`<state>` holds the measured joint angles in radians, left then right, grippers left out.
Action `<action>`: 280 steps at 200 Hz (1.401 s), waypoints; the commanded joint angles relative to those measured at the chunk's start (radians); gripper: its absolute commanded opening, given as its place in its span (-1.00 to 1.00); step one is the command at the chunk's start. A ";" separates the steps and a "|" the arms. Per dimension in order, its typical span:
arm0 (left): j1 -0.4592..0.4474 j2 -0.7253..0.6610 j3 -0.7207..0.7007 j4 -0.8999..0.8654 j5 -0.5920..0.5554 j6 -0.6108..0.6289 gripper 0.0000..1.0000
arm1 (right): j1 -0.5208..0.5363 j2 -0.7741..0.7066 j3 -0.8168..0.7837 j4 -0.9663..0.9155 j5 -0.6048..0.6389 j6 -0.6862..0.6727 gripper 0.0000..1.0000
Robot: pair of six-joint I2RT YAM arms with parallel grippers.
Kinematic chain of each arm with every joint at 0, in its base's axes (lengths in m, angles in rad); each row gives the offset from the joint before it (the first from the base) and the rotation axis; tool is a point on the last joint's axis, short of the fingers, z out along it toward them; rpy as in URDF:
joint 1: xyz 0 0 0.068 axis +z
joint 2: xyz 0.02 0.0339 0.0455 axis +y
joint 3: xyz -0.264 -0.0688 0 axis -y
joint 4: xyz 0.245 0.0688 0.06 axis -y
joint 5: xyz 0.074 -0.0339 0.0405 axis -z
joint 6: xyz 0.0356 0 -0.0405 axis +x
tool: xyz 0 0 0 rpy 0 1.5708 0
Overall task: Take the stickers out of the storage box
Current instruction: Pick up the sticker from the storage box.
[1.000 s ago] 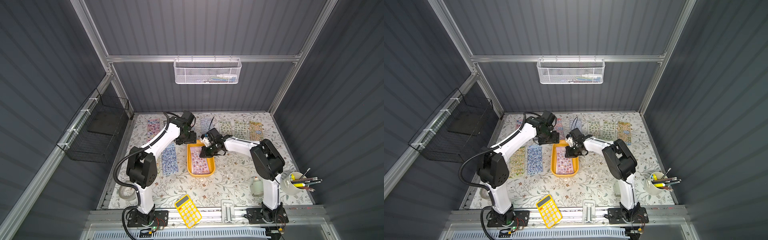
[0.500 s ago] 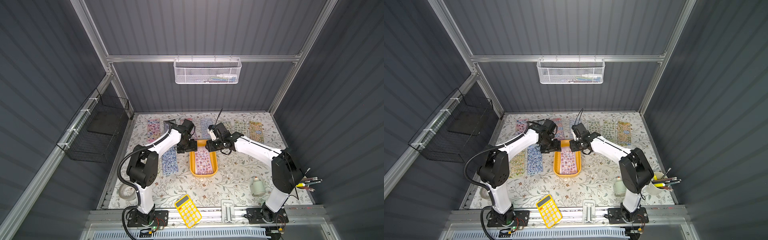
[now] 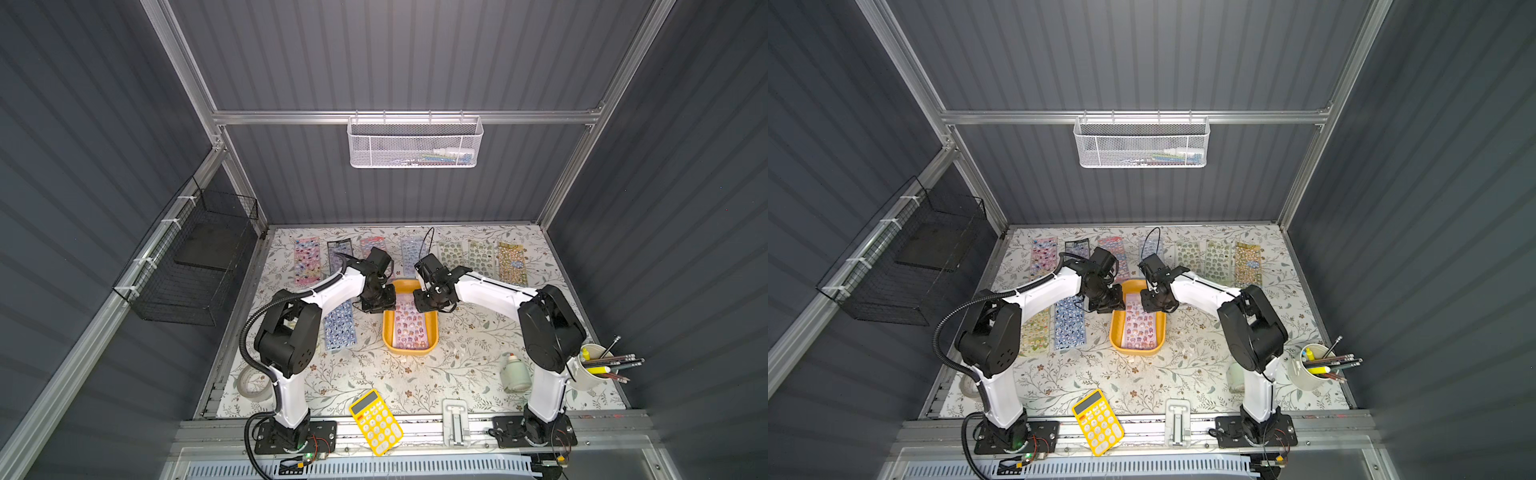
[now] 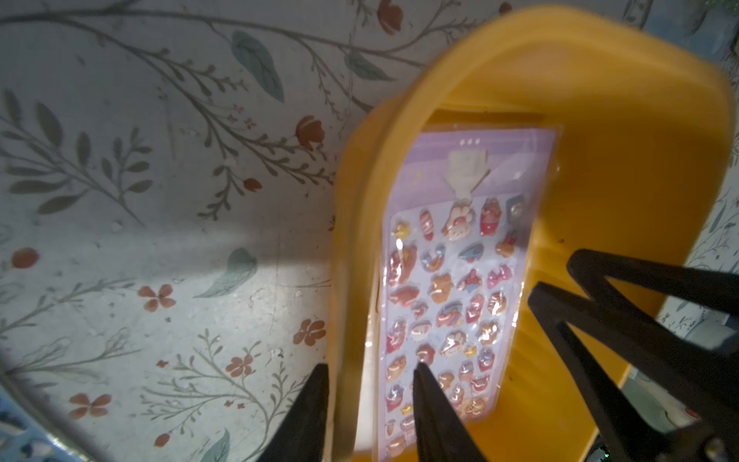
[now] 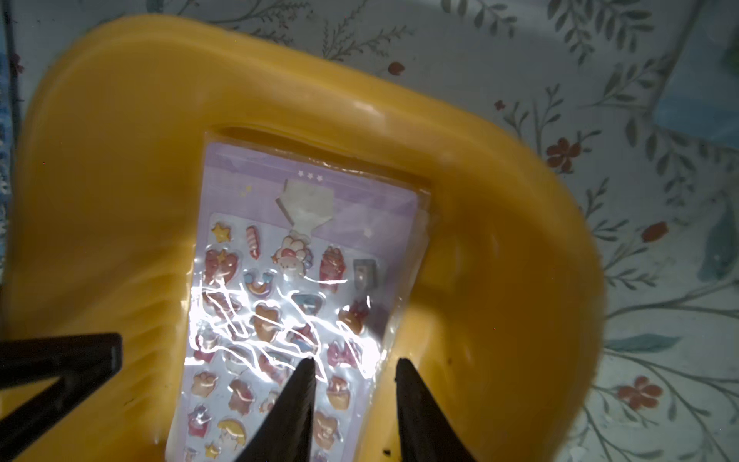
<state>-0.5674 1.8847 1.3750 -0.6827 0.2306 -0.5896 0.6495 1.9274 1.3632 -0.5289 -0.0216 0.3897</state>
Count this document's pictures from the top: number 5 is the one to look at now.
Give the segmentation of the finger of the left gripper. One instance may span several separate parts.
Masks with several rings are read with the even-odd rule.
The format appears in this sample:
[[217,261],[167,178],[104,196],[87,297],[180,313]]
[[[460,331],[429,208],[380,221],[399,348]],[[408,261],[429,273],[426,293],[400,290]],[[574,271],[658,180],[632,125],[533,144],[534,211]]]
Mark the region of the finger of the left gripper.
[[3,341],[3,390],[52,379],[1,419],[1,459],[12,461],[122,369],[119,333]]

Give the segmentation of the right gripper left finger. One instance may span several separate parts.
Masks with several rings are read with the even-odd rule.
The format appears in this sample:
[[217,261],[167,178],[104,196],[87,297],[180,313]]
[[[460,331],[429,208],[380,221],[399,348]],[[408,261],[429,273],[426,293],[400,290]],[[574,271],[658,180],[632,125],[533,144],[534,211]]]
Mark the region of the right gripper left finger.
[[302,359],[237,462],[306,462],[311,457],[316,362]]

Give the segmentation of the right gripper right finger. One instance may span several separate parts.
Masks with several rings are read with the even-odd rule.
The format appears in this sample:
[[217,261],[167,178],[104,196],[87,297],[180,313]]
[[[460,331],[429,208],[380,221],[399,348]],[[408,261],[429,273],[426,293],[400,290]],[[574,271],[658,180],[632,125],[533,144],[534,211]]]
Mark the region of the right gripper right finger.
[[396,363],[395,381],[401,460],[474,462],[409,359]]

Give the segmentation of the yellow storage tray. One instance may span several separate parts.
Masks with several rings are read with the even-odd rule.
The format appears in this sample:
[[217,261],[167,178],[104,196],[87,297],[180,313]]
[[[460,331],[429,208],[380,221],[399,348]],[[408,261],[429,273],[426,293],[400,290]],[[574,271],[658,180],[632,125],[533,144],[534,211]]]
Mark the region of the yellow storage tray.
[[600,258],[575,200],[504,130],[325,60],[167,15],[74,44],[15,152],[1,302],[13,339],[123,338],[120,373],[26,461],[160,461],[185,350],[205,136],[373,164],[432,192],[393,356],[480,461],[549,461],[602,345]]

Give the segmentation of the lilac sweets sticker sheet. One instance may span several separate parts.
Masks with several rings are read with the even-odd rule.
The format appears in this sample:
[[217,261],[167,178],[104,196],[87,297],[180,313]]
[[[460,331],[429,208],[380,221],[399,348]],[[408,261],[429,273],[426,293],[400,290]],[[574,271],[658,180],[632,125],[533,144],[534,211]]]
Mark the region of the lilac sweets sticker sheet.
[[167,460],[235,460],[306,358],[309,457],[352,460],[425,254],[428,202],[392,171],[211,136]]

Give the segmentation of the pale blue jewel sticker sheet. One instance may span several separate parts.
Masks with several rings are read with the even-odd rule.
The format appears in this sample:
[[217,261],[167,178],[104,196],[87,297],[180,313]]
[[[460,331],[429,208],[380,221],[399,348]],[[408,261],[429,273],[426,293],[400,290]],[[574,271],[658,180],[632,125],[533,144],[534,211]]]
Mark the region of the pale blue jewel sticker sheet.
[[652,114],[663,128],[738,147],[736,1],[702,1]]

